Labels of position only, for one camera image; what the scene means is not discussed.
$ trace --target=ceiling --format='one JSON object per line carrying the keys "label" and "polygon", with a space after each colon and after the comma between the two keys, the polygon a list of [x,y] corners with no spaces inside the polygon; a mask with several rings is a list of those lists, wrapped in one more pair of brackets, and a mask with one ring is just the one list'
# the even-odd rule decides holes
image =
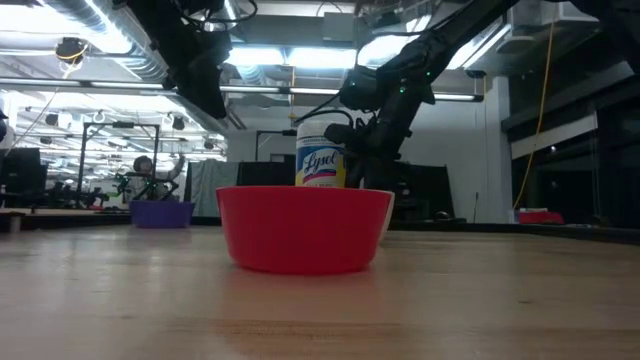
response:
{"label": "ceiling", "polygon": [[[36,5],[25,6],[25,3]],[[60,11],[62,8],[59,6],[64,7],[71,3],[78,5],[78,9],[84,12]],[[222,81],[232,85],[339,89],[352,66],[349,65],[349,61],[352,64],[355,59],[349,56],[353,57],[353,49],[366,42],[367,34],[370,34],[368,25],[376,23],[383,12],[395,11],[400,20],[397,26],[415,30],[418,26],[428,26],[429,23],[437,22],[464,3],[462,0],[335,3],[258,0],[258,15],[251,21],[231,29],[234,52],[231,54],[230,63],[224,65]],[[250,5],[244,1],[238,2],[237,5],[245,11],[250,10]],[[87,11],[102,14],[98,17],[102,27],[96,27],[94,23],[82,18]],[[455,94],[481,92],[482,87],[478,82],[470,79],[464,72],[466,66],[463,65],[472,56],[476,56],[477,59],[469,68],[487,70],[495,75],[510,74],[518,69],[538,66],[544,60],[541,49],[545,47],[545,34],[549,28],[548,22],[544,21],[545,17],[538,15],[546,14],[548,11],[547,8],[535,8],[529,17],[535,18],[535,21],[527,20],[526,26],[523,25],[525,21],[522,11],[518,13],[519,16],[509,14],[506,22],[503,19],[498,20],[459,51],[454,58],[457,63],[454,65],[452,61],[451,69],[446,70],[433,84],[434,90]],[[570,47],[570,42],[580,41],[589,36],[594,29],[592,22],[576,20],[575,16],[574,19],[567,17],[560,20],[562,26],[558,27],[558,31],[572,34],[571,37],[566,37],[568,40],[561,41],[565,49]],[[509,37],[511,33],[520,34],[523,31],[534,39],[534,46],[519,54],[505,55],[496,52],[505,36]],[[69,36],[81,38],[89,46],[82,66],[68,75],[71,80],[158,83],[162,79],[158,74],[161,75],[166,70],[162,59],[150,50],[149,39],[140,26],[136,25],[131,14],[127,11],[114,11],[111,0],[0,0],[0,77],[63,78],[68,65],[62,64],[53,51],[62,37]],[[384,62],[385,58],[393,56],[393,52],[399,51],[410,38],[385,40],[386,42],[382,41],[377,45],[375,42],[368,44],[362,50],[359,62],[370,61],[362,58],[367,52],[372,54],[373,58],[378,58],[374,59],[375,61],[371,60],[371,66],[375,66],[376,61]],[[254,55],[248,59],[255,64],[243,63],[247,57],[238,57],[238,51],[256,47],[271,49],[271,53],[276,54],[276,59],[269,60],[267,56]],[[334,52],[309,53],[306,57],[298,57],[296,60],[296,51],[317,48],[333,49],[331,51]],[[55,87],[51,86],[21,90],[3,85],[0,81],[0,89],[4,89],[2,97],[11,100],[11,108],[16,118],[16,133],[25,134],[38,119],[35,128],[29,130],[29,134],[19,146],[39,146],[43,148],[43,152],[57,150],[50,152],[57,157],[64,155],[64,150],[68,150],[68,158],[72,161],[59,165],[64,168],[73,167],[73,159],[77,159],[73,154],[79,150],[78,138],[83,129],[82,124],[93,122],[97,118],[103,123],[132,121],[160,125],[160,137],[163,139],[160,142],[160,151],[166,153],[161,155],[166,160],[160,164],[163,167],[170,166],[169,156],[178,151],[191,153],[193,159],[198,156],[224,159],[224,135],[228,131],[290,128],[292,116],[300,116],[326,100],[326,96],[321,95],[228,94],[226,101],[232,118],[217,121],[179,96],[148,93],[124,95],[113,92],[96,94],[93,90],[83,90],[83,86],[85,85],[73,90],[74,92],[61,90],[56,93]],[[43,115],[57,114],[60,119],[64,119],[59,125],[46,125],[43,122],[44,116],[38,118],[39,112],[50,100]],[[172,119],[176,117],[184,119],[184,130],[172,129]],[[152,149],[153,142],[146,139],[148,135],[140,128],[103,131],[106,131],[107,135],[100,134],[101,136],[92,139],[88,145],[89,149],[120,153],[128,150],[132,154]],[[50,137],[53,141],[44,145],[40,141],[42,137]],[[126,141],[127,146],[113,145],[109,137]],[[205,138],[215,139],[216,146],[213,150],[203,149]]]}

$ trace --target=red object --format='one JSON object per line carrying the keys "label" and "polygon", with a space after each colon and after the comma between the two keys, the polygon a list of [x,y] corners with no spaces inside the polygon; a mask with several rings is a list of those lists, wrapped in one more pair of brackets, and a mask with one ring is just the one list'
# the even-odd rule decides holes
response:
{"label": "red object", "polygon": [[300,275],[365,268],[391,194],[296,186],[216,190],[229,255],[249,269]]}
{"label": "red object", "polygon": [[520,212],[518,214],[520,224],[560,224],[564,225],[564,219],[559,213],[550,211]]}

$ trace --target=ceiling pipe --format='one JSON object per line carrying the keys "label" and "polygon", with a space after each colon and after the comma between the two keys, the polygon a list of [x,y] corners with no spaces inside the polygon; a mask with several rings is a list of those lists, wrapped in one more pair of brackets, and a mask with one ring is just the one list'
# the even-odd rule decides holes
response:
{"label": "ceiling pipe", "polygon": [[148,48],[148,38],[125,10],[114,11],[107,0],[38,0],[71,21],[82,23],[91,32],[103,36],[105,44],[130,44],[123,58],[114,59],[124,68],[146,82],[160,83],[165,77],[165,67]]}

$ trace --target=wooden table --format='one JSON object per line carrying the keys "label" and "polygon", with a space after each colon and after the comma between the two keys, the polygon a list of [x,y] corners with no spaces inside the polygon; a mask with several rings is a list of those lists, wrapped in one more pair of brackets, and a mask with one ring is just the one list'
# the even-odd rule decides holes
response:
{"label": "wooden table", "polygon": [[640,359],[640,247],[391,233],[369,271],[295,277],[213,227],[5,235],[0,358]]}

